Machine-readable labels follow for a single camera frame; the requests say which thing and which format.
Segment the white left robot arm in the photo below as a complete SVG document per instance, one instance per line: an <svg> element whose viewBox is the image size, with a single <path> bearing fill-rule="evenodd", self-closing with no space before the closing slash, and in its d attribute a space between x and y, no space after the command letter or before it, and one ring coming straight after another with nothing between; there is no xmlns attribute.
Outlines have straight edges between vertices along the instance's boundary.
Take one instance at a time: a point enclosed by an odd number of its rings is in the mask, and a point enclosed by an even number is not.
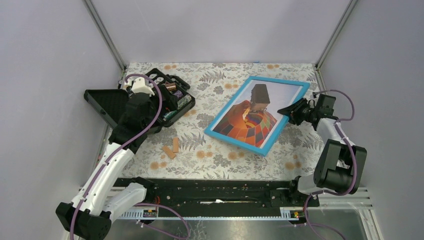
<svg viewBox="0 0 424 240"><path fill-rule="evenodd" d="M161 93L129 95L124 90L86 90L84 98L103 118L109 114L100 104L102 99L110 100L113 109L121 107L122 114L94 172L72 201L61 202L55 213L71 240L76 236L85 240L103 240L119 214L136 202L148 206L155 200L154 190L132 183L129 190L106 202L107 194L123 167L135 155L157 121L164 98Z"/></svg>

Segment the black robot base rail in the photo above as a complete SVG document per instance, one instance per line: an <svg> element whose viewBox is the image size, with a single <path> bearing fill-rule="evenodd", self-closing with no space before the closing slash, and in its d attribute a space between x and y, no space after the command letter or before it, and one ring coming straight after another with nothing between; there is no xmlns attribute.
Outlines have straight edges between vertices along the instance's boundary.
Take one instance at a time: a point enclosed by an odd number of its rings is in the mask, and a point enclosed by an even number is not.
<svg viewBox="0 0 424 240"><path fill-rule="evenodd" d="M305 203L318 207L296 190L296 180L211 180L170 178L118 178L113 187L139 183L147 189L145 202L169 207L182 217L281 216L281 209L302 211Z"/></svg>

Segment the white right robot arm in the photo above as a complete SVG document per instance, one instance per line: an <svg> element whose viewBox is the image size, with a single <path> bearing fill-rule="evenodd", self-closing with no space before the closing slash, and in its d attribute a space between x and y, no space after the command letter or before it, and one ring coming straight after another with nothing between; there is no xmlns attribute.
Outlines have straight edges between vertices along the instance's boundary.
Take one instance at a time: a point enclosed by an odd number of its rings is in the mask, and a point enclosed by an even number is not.
<svg viewBox="0 0 424 240"><path fill-rule="evenodd" d="M342 130L342 120L334 115L335 101L334 96L320 94L314 106L301 98L277 111L293 125L310 123L324 143L314 172L296 177L294 188L286 193L287 201L293 206L301 205L309 194L344 196L356 193L359 188L367 150L353 143Z"/></svg>

